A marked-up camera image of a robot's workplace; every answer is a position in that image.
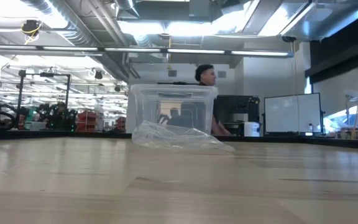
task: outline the plastic bag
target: plastic bag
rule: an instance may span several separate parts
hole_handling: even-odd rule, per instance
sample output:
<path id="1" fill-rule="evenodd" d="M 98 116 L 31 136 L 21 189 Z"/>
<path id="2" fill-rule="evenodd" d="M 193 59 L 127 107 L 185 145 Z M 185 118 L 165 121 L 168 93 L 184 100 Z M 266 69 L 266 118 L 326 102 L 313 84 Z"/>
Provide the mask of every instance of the plastic bag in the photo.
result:
<path id="1" fill-rule="evenodd" d="M 143 121 L 132 133 L 132 141 L 144 147 L 170 149 L 220 149 L 233 152 L 234 148 L 223 144 L 213 136 L 195 128 L 184 128 Z"/>

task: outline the white container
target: white container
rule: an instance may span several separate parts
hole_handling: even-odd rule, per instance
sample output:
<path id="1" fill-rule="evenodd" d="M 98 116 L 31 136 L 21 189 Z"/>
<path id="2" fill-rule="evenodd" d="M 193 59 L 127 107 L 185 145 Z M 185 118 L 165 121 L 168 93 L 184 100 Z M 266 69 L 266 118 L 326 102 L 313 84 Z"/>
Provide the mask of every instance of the white container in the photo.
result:
<path id="1" fill-rule="evenodd" d="M 244 123 L 244 136 L 245 137 L 260 137 L 259 123 L 245 122 Z"/>
<path id="2" fill-rule="evenodd" d="M 131 93 L 135 96 L 136 126 L 146 120 L 211 133 L 216 87 L 136 84 Z"/>

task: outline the wooden tabletop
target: wooden tabletop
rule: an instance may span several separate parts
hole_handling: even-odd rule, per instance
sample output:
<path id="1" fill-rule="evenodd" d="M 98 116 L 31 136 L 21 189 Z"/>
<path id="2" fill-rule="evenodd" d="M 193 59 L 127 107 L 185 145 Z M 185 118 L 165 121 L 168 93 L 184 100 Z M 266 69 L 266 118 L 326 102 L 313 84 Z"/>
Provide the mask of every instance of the wooden tabletop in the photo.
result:
<path id="1" fill-rule="evenodd" d="M 358 149 L 228 144 L 0 141 L 0 223 L 358 224 Z"/>

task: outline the whiteboard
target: whiteboard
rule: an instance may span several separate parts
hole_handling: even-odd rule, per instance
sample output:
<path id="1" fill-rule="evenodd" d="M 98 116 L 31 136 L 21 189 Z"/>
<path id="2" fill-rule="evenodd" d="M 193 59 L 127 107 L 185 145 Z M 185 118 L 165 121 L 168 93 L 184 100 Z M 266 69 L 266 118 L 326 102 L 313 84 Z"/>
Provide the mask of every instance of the whiteboard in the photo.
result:
<path id="1" fill-rule="evenodd" d="M 320 95 L 265 98 L 265 126 L 266 132 L 320 133 Z"/>

